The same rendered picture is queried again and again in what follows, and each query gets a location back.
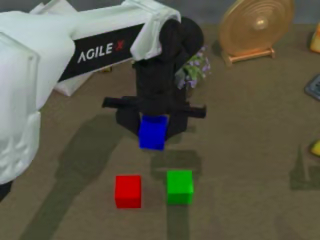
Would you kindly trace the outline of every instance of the wooden stand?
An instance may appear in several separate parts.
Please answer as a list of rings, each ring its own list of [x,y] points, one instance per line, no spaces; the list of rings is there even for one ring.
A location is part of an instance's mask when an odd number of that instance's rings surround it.
[[[249,60],[249,59],[255,59],[259,57],[264,57],[264,56],[271,56],[273,59],[276,57],[275,50],[270,47],[269,49],[265,51],[259,51],[243,56],[230,56],[228,55],[225,51],[222,51],[221,53],[223,60],[225,61],[225,64],[228,67],[231,67],[233,63],[243,61],[243,60]]]

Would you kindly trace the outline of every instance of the wall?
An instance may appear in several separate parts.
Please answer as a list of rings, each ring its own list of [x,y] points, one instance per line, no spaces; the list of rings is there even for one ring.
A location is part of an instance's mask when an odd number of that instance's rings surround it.
[[[218,23],[228,7],[235,0],[159,0],[179,10],[184,16],[198,23]],[[41,0],[0,0],[0,11],[20,10],[28,12]],[[89,10],[117,5],[120,0],[69,0],[77,10]],[[320,0],[295,0],[295,23],[320,22]]]

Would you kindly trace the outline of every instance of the cube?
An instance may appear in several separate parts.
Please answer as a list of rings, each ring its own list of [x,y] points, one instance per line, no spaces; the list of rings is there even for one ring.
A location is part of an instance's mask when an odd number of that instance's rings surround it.
[[[166,195],[169,205],[189,205],[194,194],[191,170],[169,170],[166,173]]]
[[[168,118],[166,116],[143,115],[139,129],[139,147],[163,151],[167,132]]]
[[[114,201],[118,209],[141,208],[141,176],[117,175],[115,177]]]

